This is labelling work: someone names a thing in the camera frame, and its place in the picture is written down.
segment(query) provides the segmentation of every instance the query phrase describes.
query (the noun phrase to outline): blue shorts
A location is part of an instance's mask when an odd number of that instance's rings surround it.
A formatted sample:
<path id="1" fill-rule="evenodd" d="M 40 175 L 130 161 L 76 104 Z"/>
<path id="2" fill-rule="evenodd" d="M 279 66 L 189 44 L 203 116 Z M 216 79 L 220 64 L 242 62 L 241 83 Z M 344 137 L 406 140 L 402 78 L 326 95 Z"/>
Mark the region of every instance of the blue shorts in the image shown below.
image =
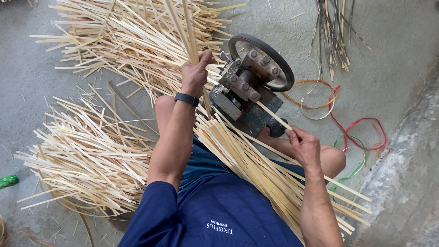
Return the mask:
<path id="1" fill-rule="evenodd" d="M 192 141 L 192 153 L 189 161 L 184 169 L 181 177 L 178 193 L 184 193 L 191 185 L 197 180 L 215 175 L 215 174 L 235 174 L 230 168 L 227 167 L 221 160 L 219 160 L 212 152 L 209 151 L 195 136 Z M 303 168 L 298 165 L 288 164 L 272 160 L 276 164 L 283 166 L 284 168 L 305 177 Z M 299 182 L 305 185 L 303 180 L 296 178 Z"/>

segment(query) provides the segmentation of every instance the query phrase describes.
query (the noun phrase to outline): black smartwatch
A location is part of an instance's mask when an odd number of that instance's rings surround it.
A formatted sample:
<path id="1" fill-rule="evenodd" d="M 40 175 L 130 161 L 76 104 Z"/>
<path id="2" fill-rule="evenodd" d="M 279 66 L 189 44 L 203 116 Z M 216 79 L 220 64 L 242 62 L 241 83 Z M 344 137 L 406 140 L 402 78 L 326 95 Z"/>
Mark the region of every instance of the black smartwatch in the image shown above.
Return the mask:
<path id="1" fill-rule="evenodd" d="M 175 95 L 174 101 L 177 102 L 177 100 L 181 100 L 181 101 L 190 103 L 190 104 L 194 105 L 195 107 L 197 107 L 198 103 L 200 102 L 200 100 L 197 97 L 192 97 L 190 95 L 182 94 L 182 93 L 177 93 Z"/>

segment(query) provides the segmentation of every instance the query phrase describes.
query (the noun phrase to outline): red plastic string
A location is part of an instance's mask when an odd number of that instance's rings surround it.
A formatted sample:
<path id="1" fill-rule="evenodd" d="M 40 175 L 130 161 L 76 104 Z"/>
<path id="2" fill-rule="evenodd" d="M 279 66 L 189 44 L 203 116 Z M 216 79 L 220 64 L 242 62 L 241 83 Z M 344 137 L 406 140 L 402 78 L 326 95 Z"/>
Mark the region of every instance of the red plastic string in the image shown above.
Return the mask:
<path id="1" fill-rule="evenodd" d="M 334 92 L 332 92 L 332 94 L 329 96 L 329 99 L 331 99 L 331 97 L 334 95 L 334 93 L 338 90 L 340 88 L 340 85 L 338 85 L 336 88 L 335 88 L 335 90 L 334 90 Z M 343 133 L 345 134 L 345 136 L 344 136 L 344 139 L 345 139 L 345 151 L 344 152 L 346 152 L 346 148 L 348 147 L 348 140 L 346 139 L 346 138 L 349 138 L 356 146 L 358 146 L 358 147 L 360 147 L 360 148 L 363 148 L 362 146 L 360 146 L 354 139 L 352 139 L 350 136 L 348 136 L 348 131 L 352 128 L 352 127 L 354 127 L 357 123 L 359 123 L 359 122 L 361 122 L 361 120 L 364 120 L 364 119 L 367 119 L 367 120 L 375 120 L 377 123 L 378 123 L 378 125 L 380 126 L 380 129 L 381 129 L 381 131 L 383 132 L 383 135 L 384 135 L 384 143 L 381 145 L 381 146 L 379 146 L 379 147 L 377 147 L 377 148 L 366 148 L 367 150 L 378 150 L 378 149 L 380 149 L 380 148 L 382 148 L 382 147 L 384 147 L 385 145 L 386 145 L 386 143 L 387 143 L 387 137 L 386 137 L 386 135 L 385 135 L 385 132 L 384 132 L 384 129 L 383 129 L 383 127 L 382 127 L 382 125 L 381 125 L 381 123 L 380 123 L 380 121 L 378 120 L 378 119 L 376 119 L 376 118 L 374 118 L 374 117 L 362 117 L 362 118 L 360 118 L 360 119 L 358 119 L 357 121 L 355 121 L 355 122 L 353 122 L 347 129 L 344 129 L 343 128 L 343 126 L 335 119 L 335 117 L 334 117 L 334 115 L 332 115 L 332 113 L 330 113 L 330 115 L 331 115 L 331 117 L 332 117 L 332 119 L 334 120 L 334 122 L 340 127 L 340 129 L 343 131 Z"/>

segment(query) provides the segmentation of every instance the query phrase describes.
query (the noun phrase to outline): person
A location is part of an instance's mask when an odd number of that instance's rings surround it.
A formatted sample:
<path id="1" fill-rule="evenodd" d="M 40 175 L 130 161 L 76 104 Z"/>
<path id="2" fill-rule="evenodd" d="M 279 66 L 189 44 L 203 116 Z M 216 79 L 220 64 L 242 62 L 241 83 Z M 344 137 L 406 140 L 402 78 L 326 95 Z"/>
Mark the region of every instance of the person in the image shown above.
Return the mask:
<path id="1" fill-rule="evenodd" d="M 200 63 L 182 66 L 183 94 L 201 97 L 207 82 L 211 51 Z M 251 183 L 239 178 L 193 136 L 195 106 L 171 96 L 156 101 L 160 139 L 149 163 L 148 184 L 119 246 L 302 246 L 277 215 L 270 201 Z M 296 159 L 281 163 L 306 177 L 300 230 L 307 247 L 342 246 L 324 181 L 345 167 L 344 153 L 320 145 L 311 134 L 292 126 L 286 139 L 258 139 Z"/>

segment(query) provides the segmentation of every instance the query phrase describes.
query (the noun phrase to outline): hand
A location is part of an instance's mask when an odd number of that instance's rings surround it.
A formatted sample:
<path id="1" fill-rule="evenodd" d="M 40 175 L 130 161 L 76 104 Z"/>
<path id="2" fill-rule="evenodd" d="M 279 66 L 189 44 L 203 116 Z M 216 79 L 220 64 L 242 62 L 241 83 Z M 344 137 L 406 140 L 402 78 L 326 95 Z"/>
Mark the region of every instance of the hand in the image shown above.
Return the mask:
<path id="1" fill-rule="evenodd" d="M 181 93 L 197 98 L 203 95 L 202 86 L 207 83 L 206 66 L 215 62 L 211 50 L 203 51 L 198 55 L 198 58 L 200 63 L 197 65 L 186 62 L 181 66 Z"/>
<path id="2" fill-rule="evenodd" d="M 310 133 L 291 126 L 293 130 L 285 130 L 293 156 L 305 171 L 320 171 L 320 141 Z"/>

